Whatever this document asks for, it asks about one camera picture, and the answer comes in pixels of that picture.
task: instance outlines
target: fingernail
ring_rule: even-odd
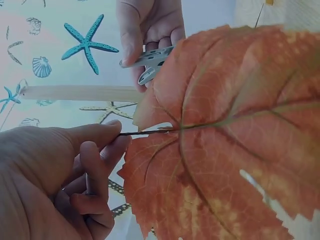
[[[128,45],[124,49],[123,56],[123,64],[127,64],[129,57],[134,53],[134,47],[132,45]]]
[[[111,120],[111,121],[108,121],[107,123],[106,123],[106,125],[110,125],[110,126],[114,126],[114,125],[119,125],[119,124],[121,124],[121,122],[119,121],[119,120]]]

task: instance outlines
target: artificial leaf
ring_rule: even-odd
[[[181,40],[134,114],[119,175],[143,236],[292,239],[246,171],[284,210],[320,209],[320,34],[219,27]]]

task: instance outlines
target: starfish print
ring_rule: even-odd
[[[80,110],[83,110],[83,111],[105,111],[105,113],[101,117],[99,117],[99,119],[97,121],[99,124],[101,124],[110,114],[116,114],[116,115],[124,117],[126,119],[133,119],[132,116],[130,116],[129,114],[127,114],[119,109],[134,106],[134,105],[137,105],[137,103],[131,102],[131,103],[121,104],[121,105],[115,106],[115,103],[113,101],[108,101],[106,103],[105,107],[88,106],[88,107],[81,107]]]
[[[16,97],[18,96],[19,94],[19,91],[20,91],[20,84],[18,84],[18,86],[16,87],[16,90],[15,90],[15,94],[12,95],[12,92],[10,91],[10,89],[8,89],[7,87],[4,86],[4,89],[7,91],[8,93],[8,98],[5,98],[5,99],[2,99],[0,100],[0,103],[4,102],[1,110],[0,110],[0,114],[5,110],[7,104],[10,102],[10,101],[13,101],[17,104],[20,104],[21,101],[16,99]]]
[[[8,40],[8,37],[9,37],[9,26],[7,27],[6,29],[6,34],[5,34],[5,38]],[[23,41],[16,41],[15,43],[12,43],[10,46],[8,46],[7,48],[7,52],[8,52],[8,55],[9,57],[15,61],[17,64],[20,64],[22,65],[22,63],[9,51],[9,49],[15,47],[15,46],[18,46],[20,44],[23,44],[24,42]]]
[[[46,7],[46,0],[42,0],[42,2],[43,2],[43,7],[45,8]]]
[[[68,51],[66,51],[66,53],[62,56],[62,60],[68,59],[70,58],[72,55],[80,52],[81,50],[84,50],[85,53],[85,57],[88,61],[88,63],[90,64],[92,70],[94,71],[94,73],[96,75],[99,75],[99,68],[91,54],[91,50],[90,48],[94,48],[94,49],[98,49],[98,50],[102,50],[105,52],[111,52],[111,53],[118,53],[119,50],[103,44],[103,43],[99,43],[99,42],[94,42],[92,41],[92,38],[94,36],[94,34],[96,33],[98,27],[100,26],[102,19],[104,19],[104,15],[101,14],[97,20],[94,22],[94,24],[92,25],[92,27],[90,28],[90,30],[88,31],[88,33],[86,34],[85,37],[83,37],[77,30],[75,30],[70,24],[65,23],[64,24],[64,28],[75,38],[79,41],[79,45],[74,46],[72,48],[70,48]]]

